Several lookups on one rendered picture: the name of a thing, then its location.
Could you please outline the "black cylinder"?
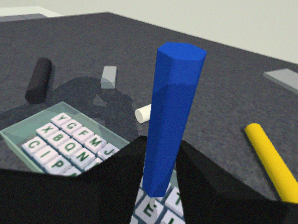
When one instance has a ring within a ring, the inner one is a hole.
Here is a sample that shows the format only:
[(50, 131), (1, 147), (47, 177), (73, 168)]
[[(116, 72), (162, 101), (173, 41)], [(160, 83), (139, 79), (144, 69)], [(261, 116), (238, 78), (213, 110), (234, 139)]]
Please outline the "black cylinder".
[(47, 58), (39, 58), (25, 93), (25, 99), (32, 104), (40, 104), (44, 101), (46, 88), (48, 88), (52, 70), (51, 61)]

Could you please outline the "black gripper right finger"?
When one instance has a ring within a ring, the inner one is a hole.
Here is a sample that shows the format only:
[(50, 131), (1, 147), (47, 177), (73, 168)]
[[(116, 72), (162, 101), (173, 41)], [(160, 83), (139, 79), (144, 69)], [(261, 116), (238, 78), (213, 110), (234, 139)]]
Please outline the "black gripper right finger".
[(185, 224), (298, 224), (298, 203), (266, 198), (184, 140), (176, 175)]

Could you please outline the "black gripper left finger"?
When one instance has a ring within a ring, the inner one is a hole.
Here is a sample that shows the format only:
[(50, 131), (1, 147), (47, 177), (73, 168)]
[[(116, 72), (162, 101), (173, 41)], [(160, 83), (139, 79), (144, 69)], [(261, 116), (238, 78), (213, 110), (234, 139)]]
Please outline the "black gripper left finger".
[(77, 176), (0, 169), (0, 224), (130, 224), (147, 136)]

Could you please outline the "keyboard with white letter keys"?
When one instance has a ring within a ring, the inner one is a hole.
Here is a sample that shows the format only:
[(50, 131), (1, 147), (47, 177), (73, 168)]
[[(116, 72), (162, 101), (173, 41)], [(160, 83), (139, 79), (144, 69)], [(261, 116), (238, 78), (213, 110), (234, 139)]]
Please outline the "keyboard with white letter keys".
[[(62, 101), (0, 131), (9, 148), (34, 172), (77, 176), (130, 142)], [(130, 224), (185, 224), (176, 170), (154, 206), (142, 187)]]

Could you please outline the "grey flat rectangular slab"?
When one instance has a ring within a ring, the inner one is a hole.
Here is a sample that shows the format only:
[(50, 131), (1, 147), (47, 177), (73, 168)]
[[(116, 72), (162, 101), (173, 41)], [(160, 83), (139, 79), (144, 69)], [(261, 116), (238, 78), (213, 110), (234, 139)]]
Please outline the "grey flat rectangular slab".
[(263, 77), (298, 95), (298, 73), (284, 69), (266, 72)]

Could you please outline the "small grey block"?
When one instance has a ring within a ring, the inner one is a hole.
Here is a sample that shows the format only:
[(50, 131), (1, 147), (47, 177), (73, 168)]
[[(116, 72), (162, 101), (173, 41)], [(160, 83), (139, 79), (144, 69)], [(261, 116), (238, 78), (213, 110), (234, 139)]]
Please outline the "small grey block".
[(105, 66), (101, 78), (101, 89), (115, 89), (117, 66)]

